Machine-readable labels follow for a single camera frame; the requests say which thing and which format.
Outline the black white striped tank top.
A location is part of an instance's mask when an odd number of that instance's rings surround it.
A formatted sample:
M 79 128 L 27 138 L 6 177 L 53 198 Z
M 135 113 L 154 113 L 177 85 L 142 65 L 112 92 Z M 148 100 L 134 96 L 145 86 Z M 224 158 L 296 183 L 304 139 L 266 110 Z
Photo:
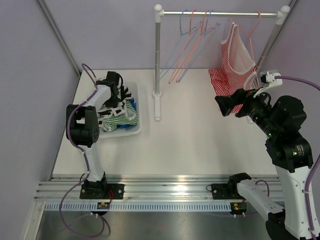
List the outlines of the black white striped tank top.
M 118 97 L 121 99 L 121 102 L 123 102 L 125 100 L 130 100 L 130 99 L 133 98 L 132 93 L 131 93 L 131 91 L 129 90 L 129 88 L 127 86 L 122 86 L 121 87 L 121 89 L 119 91 L 119 94 L 118 94 Z M 117 106 L 105 106 L 105 104 L 104 104 L 97 112 L 98 121 L 99 121 L 99 118 L 100 118 L 99 112 L 101 111 L 101 109 L 104 109 L 104 108 L 116 108 Z

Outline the red white striped tank top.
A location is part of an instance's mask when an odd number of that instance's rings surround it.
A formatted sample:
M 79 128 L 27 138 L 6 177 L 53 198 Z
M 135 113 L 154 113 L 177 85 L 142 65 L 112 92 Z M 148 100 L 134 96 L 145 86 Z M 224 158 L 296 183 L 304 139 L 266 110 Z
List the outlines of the red white striped tank top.
M 221 67 L 208 70 L 216 96 L 229 96 L 239 89 L 252 90 L 257 86 L 256 63 L 249 54 L 240 35 L 240 28 L 233 21 L 228 22 L 229 30 L 220 42 Z

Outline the royal blue tank top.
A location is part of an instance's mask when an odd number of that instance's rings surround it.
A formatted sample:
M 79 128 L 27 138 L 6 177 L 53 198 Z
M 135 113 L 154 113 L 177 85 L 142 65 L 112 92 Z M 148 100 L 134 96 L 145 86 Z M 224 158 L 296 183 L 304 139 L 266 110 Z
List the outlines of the royal blue tank top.
M 125 129 L 130 130 L 134 126 L 136 126 L 139 122 L 138 114 L 137 114 L 137 104 L 135 102 L 134 98 L 128 99 L 125 104 L 126 107 L 126 113 L 127 113 L 127 120 L 126 124 L 118 124 L 118 129 Z

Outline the green white striped tank top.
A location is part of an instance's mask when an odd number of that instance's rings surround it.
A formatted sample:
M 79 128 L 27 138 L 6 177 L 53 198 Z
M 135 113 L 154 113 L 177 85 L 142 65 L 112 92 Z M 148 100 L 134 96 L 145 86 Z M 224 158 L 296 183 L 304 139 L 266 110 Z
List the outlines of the green white striped tank top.
M 117 107 L 101 109 L 101 111 L 99 112 L 98 123 L 99 128 L 103 132 L 112 132 L 118 129 L 117 125 L 127 123 L 127 100 L 120 102 Z

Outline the light blue wire hanger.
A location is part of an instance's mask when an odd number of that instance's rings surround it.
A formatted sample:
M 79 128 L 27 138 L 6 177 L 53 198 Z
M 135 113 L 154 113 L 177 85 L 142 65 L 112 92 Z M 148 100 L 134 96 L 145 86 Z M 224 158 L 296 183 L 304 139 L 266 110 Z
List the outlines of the light blue wire hanger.
M 180 16 L 179 16 L 179 39 L 176 42 L 170 56 L 168 57 L 164 68 L 162 70 L 160 70 L 159 72 L 159 80 L 161 80 L 168 72 L 169 70 L 172 70 L 173 67 L 175 66 L 175 64 L 178 62 L 178 59 L 181 57 L 181 54 L 179 54 L 175 59 L 174 59 L 174 55 L 178 53 L 178 48 L 181 46 L 182 44 L 182 40 L 183 37 L 185 36 L 191 36 L 191 40 L 194 37 L 195 32 L 198 31 L 199 26 L 202 24 L 202 21 L 198 22 L 196 25 L 194 26 L 189 26 L 188 31 L 183 31 L 183 26 L 182 26 L 182 17 L 183 15 L 187 12 L 188 10 L 184 10 L 181 12 Z M 191 40 L 187 40 L 186 41 L 186 46 L 184 46 L 182 49 L 185 50 L 188 45 L 190 44 Z

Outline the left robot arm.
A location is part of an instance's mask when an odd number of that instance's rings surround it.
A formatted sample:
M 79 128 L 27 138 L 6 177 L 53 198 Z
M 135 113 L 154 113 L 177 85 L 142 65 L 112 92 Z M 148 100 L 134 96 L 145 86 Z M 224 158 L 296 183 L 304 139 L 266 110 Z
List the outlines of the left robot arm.
M 120 102 L 118 93 L 122 83 L 119 73 L 108 71 L 105 79 L 93 82 L 93 92 L 86 100 L 66 107 L 66 138 L 80 153 L 85 170 L 79 181 L 81 199 L 112 200 L 114 197 L 113 185 L 107 182 L 96 146 L 100 136 L 98 110 L 105 102 L 112 107 Z

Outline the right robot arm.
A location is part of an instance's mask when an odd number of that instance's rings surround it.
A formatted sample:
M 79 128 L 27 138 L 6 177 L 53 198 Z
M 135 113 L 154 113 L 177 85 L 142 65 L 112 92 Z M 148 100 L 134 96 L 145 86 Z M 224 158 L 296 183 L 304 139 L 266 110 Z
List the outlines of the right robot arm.
M 226 191 L 232 198 L 242 198 L 265 221 L 273 240 L 317 240 L 320 224 L 311 195 L 314 168 L 311 146 L 300 134 L 306 120 L 303 103 L 289 95 L 270 104 L 268 93 L 239 89 L 229 96 L 216 96 L 223 116 L 241 105 L 237 118 L 249 117 L 266 135 L 265 147 L 275 166 L 282 187 L 284 205 L 278 205 L 255 185 L 247 173 L 231 175 Z

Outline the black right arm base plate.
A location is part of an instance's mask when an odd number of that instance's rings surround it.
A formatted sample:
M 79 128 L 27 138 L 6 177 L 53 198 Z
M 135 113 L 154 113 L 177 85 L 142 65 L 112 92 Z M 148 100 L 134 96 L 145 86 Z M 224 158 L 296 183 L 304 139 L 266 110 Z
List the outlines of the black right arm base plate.
M 214 200 L 240 200 L 242 197 L 238 194 L 234 185 L 228 183 L 213 183 L 211 194 Z

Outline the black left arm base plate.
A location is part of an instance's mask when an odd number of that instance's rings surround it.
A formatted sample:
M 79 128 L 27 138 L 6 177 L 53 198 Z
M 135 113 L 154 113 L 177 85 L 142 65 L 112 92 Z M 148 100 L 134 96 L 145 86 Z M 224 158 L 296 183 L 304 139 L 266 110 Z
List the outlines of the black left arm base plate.
M 121 183 L 84 183 L 81 186 L 79 198 L 83 200 L 122 200 L 125 185 Z

